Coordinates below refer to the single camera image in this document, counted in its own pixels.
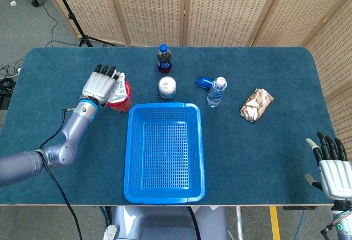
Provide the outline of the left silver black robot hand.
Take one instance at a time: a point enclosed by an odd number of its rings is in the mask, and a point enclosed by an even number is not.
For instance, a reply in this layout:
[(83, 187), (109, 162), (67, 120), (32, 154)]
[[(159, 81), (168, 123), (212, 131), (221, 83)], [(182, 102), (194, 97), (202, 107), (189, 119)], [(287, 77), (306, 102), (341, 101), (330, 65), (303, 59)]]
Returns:
[(98, 64), (85, 83), (80, 99), (91, 100), (98, 106), (104, 106), (118, 78), (116, 66), (109, 68)]

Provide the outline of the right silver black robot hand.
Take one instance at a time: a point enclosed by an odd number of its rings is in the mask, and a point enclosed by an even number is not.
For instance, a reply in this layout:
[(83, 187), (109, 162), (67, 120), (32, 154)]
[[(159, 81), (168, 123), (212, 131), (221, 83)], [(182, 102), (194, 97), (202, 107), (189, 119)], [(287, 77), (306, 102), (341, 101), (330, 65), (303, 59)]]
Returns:
[(312, 139), (306, 142), (315, 157), (321, 180), (315, 180), (309, 173), (305, 179), (310, 186), (323, 191), (324, 195), (334, 201), (351, 201), (351, 162), (348, 161), (343, 143), (317, 132), (320, 145)]

